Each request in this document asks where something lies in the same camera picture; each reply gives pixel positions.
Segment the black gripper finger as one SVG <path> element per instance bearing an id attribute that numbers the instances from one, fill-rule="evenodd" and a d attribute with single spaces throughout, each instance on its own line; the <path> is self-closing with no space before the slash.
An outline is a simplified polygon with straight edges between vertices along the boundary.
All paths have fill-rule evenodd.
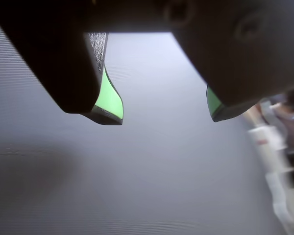
<path id="1" fill-rule="evenodd" d="M 220 101 L 213 121 L 294 89 L 294 0 L 170 0 L 166 20 Z"/>
<path id="2" fill-rule="evenodd" d="M 123 101 L 105 67 L 108 34 L 82 20 L 90 0 L 0 0 L 0 27 L 65 113 L 122 125 Z"/>

